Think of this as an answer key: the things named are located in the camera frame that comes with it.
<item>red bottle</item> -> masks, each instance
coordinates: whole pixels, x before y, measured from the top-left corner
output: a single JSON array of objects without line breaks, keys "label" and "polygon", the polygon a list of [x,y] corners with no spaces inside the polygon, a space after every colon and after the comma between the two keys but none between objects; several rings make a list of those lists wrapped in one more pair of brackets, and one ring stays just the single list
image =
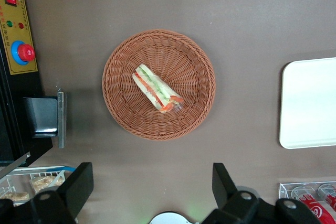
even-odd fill
[{"label": "red bottle", "polygon": [[336,188],[330,184],[323,184],[317,190],[317,194],[336,211]]},{"label": "red bottle", "polygon": [[320,203],[318,203],[313,196],[308,192],[308,190],[303,186],[298,186],[293,189],[291,196],[304,203],[310,211],[319,219],[323,224],[335,224],[334,218],[331,214],[324,208]]}]

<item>wicker basket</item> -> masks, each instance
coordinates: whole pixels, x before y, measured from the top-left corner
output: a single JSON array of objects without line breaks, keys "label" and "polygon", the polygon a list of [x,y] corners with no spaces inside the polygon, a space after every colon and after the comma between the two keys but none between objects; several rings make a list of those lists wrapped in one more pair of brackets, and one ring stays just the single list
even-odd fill
[{"label": "wicker basket", "polygon": [[[184,99],[179,112],[162,114],[132,79],[147,65]],[[108,59],[102,80],[105,103],[127,131],[150,140],[170,140],[199,126],[215,96],[215,75],[204,51],[188,37],[148,30],[121,43]]]}]

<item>packaged pastry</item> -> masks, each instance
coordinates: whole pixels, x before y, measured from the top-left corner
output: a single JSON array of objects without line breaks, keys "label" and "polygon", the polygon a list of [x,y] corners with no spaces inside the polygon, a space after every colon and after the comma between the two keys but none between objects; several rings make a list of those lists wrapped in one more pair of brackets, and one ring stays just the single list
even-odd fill
[{"label": "packaged pastry", "polygon": [[[55,176],[46,176],[46,177],[36,177],[33,180],[30,181],[31,186],[33,187],[35,193],[38,193],[42,189],[47,188],[51,182],[54,181],[56,177]],[[64,179],[60,177],[59,179],[56,180],[54,186],[60,186],[63,184]]]},{"label": "packaged pastry", "polygon": [[1,199],[11,199],[12,201],[19,201],[19,200],[29,200],[29,193],[23,192],[23,193],[17,193],[17,192],[8,192],[4,196],[1,197]]}]

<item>table surface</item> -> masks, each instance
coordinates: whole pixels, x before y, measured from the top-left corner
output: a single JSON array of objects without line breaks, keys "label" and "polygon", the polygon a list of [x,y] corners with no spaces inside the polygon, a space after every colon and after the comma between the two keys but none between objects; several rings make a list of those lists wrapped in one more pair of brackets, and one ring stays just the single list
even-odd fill
[{"label": "table surface", "polygon": [[[335,180],[336,147],[279,144],[281,75],[295,60],[336,56],[336,0],[26,0],[47,95],[68,94],[67,146],[34,166],[92,162],[80,223],[149,223],[162,211],[202,221],[216,207],[212,164],[274,204],[280,182]],[[109,114],[104,65],[147,29],[185,34],[207,53],[216,97],[177,140],[136,137]]]}]

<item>emergency stop button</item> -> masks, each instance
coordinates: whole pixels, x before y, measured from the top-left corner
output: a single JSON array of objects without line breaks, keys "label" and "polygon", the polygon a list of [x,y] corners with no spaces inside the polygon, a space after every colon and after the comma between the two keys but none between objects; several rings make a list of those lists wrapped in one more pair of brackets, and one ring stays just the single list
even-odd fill
[{"label": "emergency stop button", "polygon": [[17,48],[17,53],[19,57],[23,61],[32,61],[35,59],[35,52],[31,45],[29,44],[21,44]]},{"label": "emergency stop button", "polygon": [[17,40],[12,44],[11,53],[15,62],[23,66],[35,59],[33,47],[21,40]]}]

